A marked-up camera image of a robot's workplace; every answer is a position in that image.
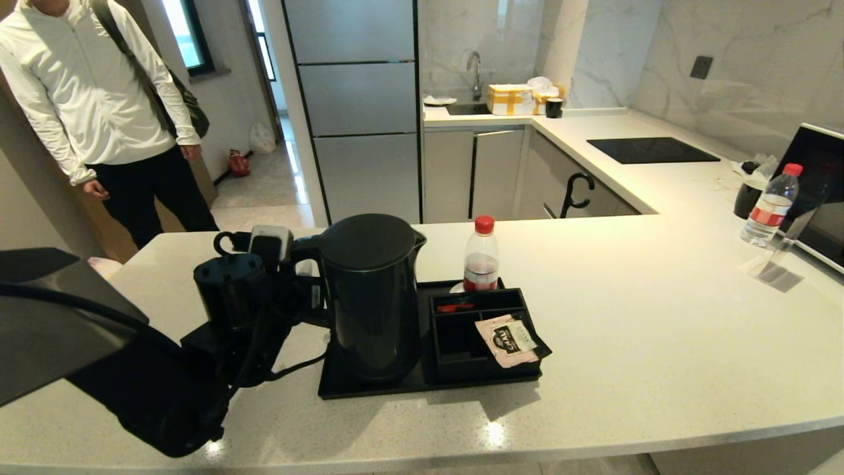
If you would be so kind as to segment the person in white jacket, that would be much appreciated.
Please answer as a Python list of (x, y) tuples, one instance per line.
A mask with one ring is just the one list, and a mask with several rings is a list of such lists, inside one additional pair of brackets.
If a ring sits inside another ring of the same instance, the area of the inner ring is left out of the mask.
[(102, 202), (137, 247), (164, 230), (157, 203), (188, 232), (216, 232), (192, 171), (202, 158), (202, 138), (173, 73), (127, 9), (107, 2), (177, 137), (161, 127), (88, 0), (17, 0), (0, 20), (0, 70), (69, 183)]

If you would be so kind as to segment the black compartment organizer box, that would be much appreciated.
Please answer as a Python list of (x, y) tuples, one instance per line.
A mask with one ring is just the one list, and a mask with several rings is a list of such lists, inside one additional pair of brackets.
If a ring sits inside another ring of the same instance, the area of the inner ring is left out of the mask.
[[(473, 309), (459, 313), (435, 313), (438, 305), (472, 303)], [(521, 319), (536, 341), (537, 363), (503, 369), (483, 343), (475, 322), (503, 315)], [(462, 294), (437, 294), (429, 298), (430, 328), (437, 382), (444, 385), (491, 385), (536, 381), (543, 359), (552, 354), (540, 338), (521, 290), (498, 289)]]

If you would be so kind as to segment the black electric kettle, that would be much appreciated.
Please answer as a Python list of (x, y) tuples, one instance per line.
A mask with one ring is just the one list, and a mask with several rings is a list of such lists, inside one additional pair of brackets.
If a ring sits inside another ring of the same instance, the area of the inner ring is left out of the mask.
[(316, 262), (332, 332), (328, 355), (354, 381), (393, 384), (420, 358), (415, 262), (426, 237), (391, 214), (356, 214), (293, 242)]

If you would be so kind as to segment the silver refrigerator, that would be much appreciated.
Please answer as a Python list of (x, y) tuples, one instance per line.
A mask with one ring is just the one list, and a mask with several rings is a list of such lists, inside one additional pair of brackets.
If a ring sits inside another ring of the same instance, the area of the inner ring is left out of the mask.
[(422, 221), (416, 0), (282, 0), (326, 219)]

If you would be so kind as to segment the large black mug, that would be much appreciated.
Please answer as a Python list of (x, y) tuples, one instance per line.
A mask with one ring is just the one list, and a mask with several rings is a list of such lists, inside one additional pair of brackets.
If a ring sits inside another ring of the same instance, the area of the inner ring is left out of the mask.
[(750, 216), (756, 203), (762, 197), (762, 193), (768, 187), (768, 182), (762, 179), (747, 179), (739, 187), (735, 199), (735, 207), (733, 207), (733, 214), (738, 218), (747, 219)]

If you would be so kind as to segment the black microwave oven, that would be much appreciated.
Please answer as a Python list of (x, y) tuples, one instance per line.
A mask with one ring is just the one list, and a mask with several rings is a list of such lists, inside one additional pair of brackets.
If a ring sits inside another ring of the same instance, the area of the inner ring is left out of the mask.
[(804, 170), (798, 178), (799, 194), (777, 237), (785, 237), (796, 219), (811, 212), (796, 245), (844, 274), (844, 131), (801, 124), (772, 177), (781, 175), (787, 164)]

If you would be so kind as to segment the clear acrylic sign holder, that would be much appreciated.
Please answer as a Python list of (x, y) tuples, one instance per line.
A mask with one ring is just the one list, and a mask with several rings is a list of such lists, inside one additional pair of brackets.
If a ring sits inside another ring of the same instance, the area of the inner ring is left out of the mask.
[(780, 292), (787, 292), (802, 282), (804, 277), (787, 270), (783, 266), (783, 260), (791, 252), (800, 234), (811, 222), (819, 208), (820, 206), (817, 205), (804, 214), (800, 214), (790, 226), (789, 231), (781, 238), (778, 246), (773, 249), (771, 256), (765, 261), (751, 265), (748, 275)]

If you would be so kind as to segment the black induction cooktop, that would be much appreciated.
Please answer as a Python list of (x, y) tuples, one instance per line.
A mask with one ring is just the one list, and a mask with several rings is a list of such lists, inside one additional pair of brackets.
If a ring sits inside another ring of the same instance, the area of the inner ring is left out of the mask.
[(718, 162), (718, 158), (672, 137), (588, 139), (588, 144), (624, 165)]

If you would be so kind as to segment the white base cabinet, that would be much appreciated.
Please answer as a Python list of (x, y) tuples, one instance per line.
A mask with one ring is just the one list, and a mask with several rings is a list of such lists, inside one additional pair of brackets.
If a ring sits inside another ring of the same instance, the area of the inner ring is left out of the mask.
[[(424, 133), (426, 223), (560, 218), (568, 177), (589, 172), (530, 126), (443, 127)], [(591, 199), (566, 218), (630, 216), (636, 208), (593, 177), (575, 182), (573, 198)]]

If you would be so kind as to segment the chrome sink faucet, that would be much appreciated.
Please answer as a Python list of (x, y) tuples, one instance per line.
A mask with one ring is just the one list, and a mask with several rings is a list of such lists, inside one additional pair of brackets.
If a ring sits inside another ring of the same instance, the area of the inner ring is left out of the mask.
[(471, 51), (466, 69), (468, 72), (473, 73), (472, 100), (473, 102), (479, 102), (483, 91), (481, 82), (481, 57), (478, 51)]

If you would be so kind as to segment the small yellow white box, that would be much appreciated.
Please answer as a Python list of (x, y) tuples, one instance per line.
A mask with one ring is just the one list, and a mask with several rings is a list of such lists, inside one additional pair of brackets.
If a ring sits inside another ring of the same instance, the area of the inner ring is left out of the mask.
[(550, 99), (560, 99), (566, 102), (567, 89), (564, 86), (552, 84), (550, 87), (543, 89), (531, 88), (531, 96), (533, 96), (533, 112), (535, 116), (545, 116), (547, 109), (547, 102)]

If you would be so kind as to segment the pink tea bag sachet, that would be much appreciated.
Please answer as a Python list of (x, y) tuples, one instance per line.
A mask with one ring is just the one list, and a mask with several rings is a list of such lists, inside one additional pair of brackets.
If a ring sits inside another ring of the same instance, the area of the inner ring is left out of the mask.
[(539, 344), (521, 319), (514, 315), (503, 315), (483, 319), (474, 323), (483, 343), (487, 346), (498, 366), (512, 369), (522, 364), (537, 363)]

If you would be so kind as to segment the black rectangular serving tray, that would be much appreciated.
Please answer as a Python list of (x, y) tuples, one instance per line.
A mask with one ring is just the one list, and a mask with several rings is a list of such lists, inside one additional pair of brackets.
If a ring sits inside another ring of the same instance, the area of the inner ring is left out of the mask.
[[(362, 382), (344, 369), (340, 355), (332, 344), (320, 374), (318, 395), (323, 400), (353, 398), (363, 396), (386, 396), (410, 392), (456, 390), (488, 385), (444, 385), (437, 382), (433, 358), (433, 338), (431, 336), (429, 298), (437, 294), (449, 294), (457, 280), (446, 282), (422, 282), (418, 285), (419, 322), (420, 322), (420, 357), (413, 369), (396, 382)], [(498, 289), (505, 288), (503, 281), (498, 282)]]

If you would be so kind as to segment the black curved faucet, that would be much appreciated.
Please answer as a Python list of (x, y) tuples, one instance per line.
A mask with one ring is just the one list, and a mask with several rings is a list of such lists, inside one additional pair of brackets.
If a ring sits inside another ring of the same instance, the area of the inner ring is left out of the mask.
[(589, 199), (589, 198), (585, 198), (580, 202), (574, 201), (574, 198), (573, 198), (574, 185), (575, 185), (575, 182), (578, 181), (579, 179), (586, 181), (586, 183), (588, 185), (588, 189), (590, 191), (593, 191), (595, 189), (595, 180), (593, 179), (593, 177), (590, 174), (586, 174), (585, 172), (578, 172), (577, 174), (570, 175), (570, 177), (568, 177), (567, 182), (566, 182), (566, 193), (564, 194), (564, 199), (562, 201), (562, 205), (561, 205), (561, 208), (560, 208), (560, 214), (558, 214), (558, 217), (566, 218), (567, 214), (568, 214), (568, 210), (570, 210), (570, 208), (587, 208), (588, 205), (591, 204), (591, 199)]

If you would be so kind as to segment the water bottle with dark liquid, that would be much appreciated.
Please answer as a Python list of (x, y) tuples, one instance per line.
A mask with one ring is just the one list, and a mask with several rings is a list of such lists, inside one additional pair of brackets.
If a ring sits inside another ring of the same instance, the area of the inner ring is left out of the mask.
[(465, 292), (481, 292), (498, 289), (498, 241), (494, 234), (495, 219), (482, 214), (474, 220), (473, 234), (466, 244), (464, 256)]

